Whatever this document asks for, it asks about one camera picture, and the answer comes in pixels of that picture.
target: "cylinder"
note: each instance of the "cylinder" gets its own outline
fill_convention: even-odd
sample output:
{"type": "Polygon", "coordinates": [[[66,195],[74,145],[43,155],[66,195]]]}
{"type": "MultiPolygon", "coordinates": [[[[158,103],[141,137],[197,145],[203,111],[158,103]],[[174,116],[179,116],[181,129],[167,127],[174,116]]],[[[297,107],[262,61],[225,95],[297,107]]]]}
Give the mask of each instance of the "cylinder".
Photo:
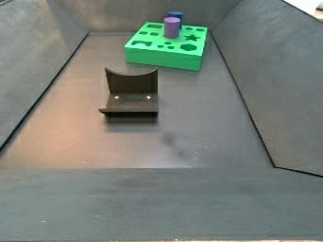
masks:
{"type": "Polygon", "coordinates": [[[181,19],[181,29],[182,29],[182,24],[183,24],[183,12],[182,11],[169,11],[167,12],[169,17],[175,17],[181,19]]]}
{"type": "Polygon", "coordinates": [[[169,39],[177,39],[179,37],[181,19],[169,17],[165,19],[165,37],[169,39]]]}

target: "star-shaped hole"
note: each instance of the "star-shaped hole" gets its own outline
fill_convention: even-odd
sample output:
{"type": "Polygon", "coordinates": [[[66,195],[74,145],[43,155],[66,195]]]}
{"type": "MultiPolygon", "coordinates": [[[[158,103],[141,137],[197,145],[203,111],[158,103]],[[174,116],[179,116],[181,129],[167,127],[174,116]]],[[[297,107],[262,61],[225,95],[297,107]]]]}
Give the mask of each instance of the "star-shaped hole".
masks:
{"type": "Polygon", "coordinates": [[[195,36],[194,34],[191,34],[190,36],[185,36],[187,39],[186,39],[186,41],[198,41],[198,39],[201,38],[201,37],[198,37],[198,36],[195,36]]]}

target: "purple cylinder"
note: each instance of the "purple cylinder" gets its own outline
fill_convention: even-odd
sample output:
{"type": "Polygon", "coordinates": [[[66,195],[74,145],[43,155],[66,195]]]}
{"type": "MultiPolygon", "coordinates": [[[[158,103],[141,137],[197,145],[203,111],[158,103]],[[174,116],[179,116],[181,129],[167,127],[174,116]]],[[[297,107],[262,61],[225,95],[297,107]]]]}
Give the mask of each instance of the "purple cylinder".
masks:
{"type": "Polygon", "coordinates": [[[165,19],[165,37],[177,39],[179,37],[181,19],[169,17],[165,19]]]}

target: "blue cylinder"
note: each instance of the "blue cylinder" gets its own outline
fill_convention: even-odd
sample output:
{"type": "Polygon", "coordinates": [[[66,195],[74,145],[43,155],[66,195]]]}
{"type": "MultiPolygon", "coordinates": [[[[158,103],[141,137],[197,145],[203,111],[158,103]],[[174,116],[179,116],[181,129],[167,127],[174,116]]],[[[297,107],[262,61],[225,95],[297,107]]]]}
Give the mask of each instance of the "blue cylinder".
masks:
{"type": "Polygon", "coordinates": [[[183,12],[182,11],[169,11],[167,12],[169,17],[175,17],[181,19],[181,29],[182,29],[182,24],[183,24],[183,12]]]}

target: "green foam block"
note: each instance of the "green foam block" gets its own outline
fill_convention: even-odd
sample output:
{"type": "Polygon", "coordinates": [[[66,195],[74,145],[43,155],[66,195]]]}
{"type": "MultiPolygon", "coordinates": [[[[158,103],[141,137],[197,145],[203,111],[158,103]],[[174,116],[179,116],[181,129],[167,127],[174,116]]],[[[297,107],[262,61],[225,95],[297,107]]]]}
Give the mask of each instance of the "green foam block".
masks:
{"type": "Polygon", "coordinates": [[[179,38],[165,37],[165,24],[147,22],[126,45],[127,62],[199,71],[207,27],[183,26],[179,38]]]}

